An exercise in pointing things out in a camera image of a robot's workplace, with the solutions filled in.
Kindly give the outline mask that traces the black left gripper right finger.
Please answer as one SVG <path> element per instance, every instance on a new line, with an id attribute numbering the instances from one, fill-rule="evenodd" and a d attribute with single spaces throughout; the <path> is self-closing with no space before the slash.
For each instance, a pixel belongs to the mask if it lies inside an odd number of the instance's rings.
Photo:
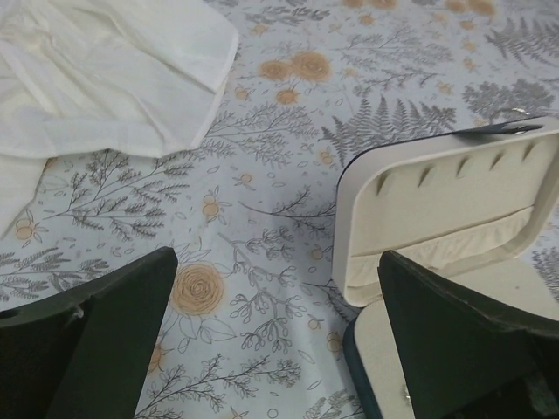
<path id="1" fill-rule="evenodd" d="M 558 323 L 395 251 L 378 267 L 417 418 L 556 418 Z"/>

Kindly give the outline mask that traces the cream navy jewelry box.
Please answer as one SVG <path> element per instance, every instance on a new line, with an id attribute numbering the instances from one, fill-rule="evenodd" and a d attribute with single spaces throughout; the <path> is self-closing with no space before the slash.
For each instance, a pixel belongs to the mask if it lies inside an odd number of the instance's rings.
<path id="1" fill-rule="evenodd" d="M 558 201 L 558 121 L 526 118 L 372 148 L 337 185 L 332 278 L 359 309 L 343 350 L 368 418 L 417 418 L 378 273 L 395 251 L 492 299 L 558 323 L 521 254 Z"/>

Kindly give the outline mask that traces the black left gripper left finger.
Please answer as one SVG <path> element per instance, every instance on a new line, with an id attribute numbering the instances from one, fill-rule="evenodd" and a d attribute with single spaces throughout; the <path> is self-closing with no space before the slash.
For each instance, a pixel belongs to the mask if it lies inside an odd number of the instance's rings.
<path id="1" fill-rule="evenodd" d="M 3 418 L 131 418 L 177 270 L 162 247 L 1 313 Z"/>

